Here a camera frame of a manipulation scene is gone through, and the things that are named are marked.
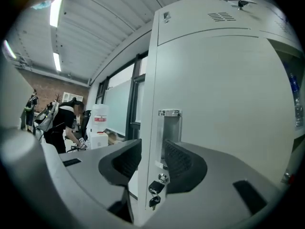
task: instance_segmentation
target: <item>black shirt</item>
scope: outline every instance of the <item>black shirt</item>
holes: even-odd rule
[[[34,105],[34,106],[35,106],[35,105],[37,105],[37,100],[38,100],[38,97],[37,97],[37,96],[32,95],[32,96],[31,96],[31,99],[32,99],[32,103],[33,103],[33,105]]]
[[[72,128],[74,118],[75,115],[72,111],[59,108],[53,121],[53,131],[63,133],[66,126]]]

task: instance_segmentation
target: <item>door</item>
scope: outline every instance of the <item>door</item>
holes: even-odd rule
[[[203,33],[157,49],[147,185],[164,173],[155,162],[161,109],[182,111],[182,142],[231,154],[278,185],[294,141],[294,103],[284,67],[267,39]],[[151,198],[147,191],[148,213]]]

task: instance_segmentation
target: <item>ceiling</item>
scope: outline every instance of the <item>ceiling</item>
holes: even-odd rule
[[[150,22],[156,10],[176,1],[63,0],[53,41],[51,8],[28,8],[8,36],[17,55],[14,64],[88,84],[115,48]],[[61,73],[56,72],[53,51],[60,55]]]

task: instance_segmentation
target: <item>black pants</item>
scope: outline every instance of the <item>black pants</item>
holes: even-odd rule
[[[34,112],[31,111],[25,111],[25,124],[32,126],[33,125],[33,117],[34,117]]]
[[[48,144],[52,144],[56,147],[57,153],[64,154],[66,152],[66,145],[63,140],[62,133],[49,130],[44,134],[44,139]]]

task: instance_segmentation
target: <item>brick wall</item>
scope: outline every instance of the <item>brick wall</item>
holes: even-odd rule
[[[35,107],[36,112],[40,112],[47,104],[53,102],[57,94],[61,96],[61,103],[63,92],[83,96],[83,103],[86,106],[89,88],[26,70],[19,70],[19,72],[31,87],[37,91],[39,105]]]

